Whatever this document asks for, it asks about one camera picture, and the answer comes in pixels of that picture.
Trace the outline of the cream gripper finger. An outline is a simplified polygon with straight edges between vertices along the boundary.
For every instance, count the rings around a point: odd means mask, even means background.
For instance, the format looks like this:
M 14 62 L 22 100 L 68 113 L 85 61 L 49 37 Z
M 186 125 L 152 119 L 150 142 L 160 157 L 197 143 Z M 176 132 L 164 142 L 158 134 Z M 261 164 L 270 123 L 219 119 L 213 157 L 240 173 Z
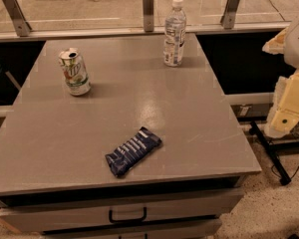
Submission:
M 272 55 L 283 54 L 286 33 L 287 28 L 281 30 L 275 37 L 264 44 L 262 51 Z
M 279 77 L 264 132 L 272 138 L 288 134 L 299 122 L 299 70 L 289 78 Z

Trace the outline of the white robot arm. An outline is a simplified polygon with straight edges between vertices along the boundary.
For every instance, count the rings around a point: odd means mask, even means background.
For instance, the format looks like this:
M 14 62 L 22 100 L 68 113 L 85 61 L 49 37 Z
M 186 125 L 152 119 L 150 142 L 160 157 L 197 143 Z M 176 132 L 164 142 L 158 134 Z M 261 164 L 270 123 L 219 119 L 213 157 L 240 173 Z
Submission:
M 296 69 L 290 77 L 278 78 L 273 106 L 264 126 L 267 136 L 280 138 L 299 122 L 299 15 L 288 27 L 267 41 L 262 51 L 272 55 L 282 54 L 284 62 Z

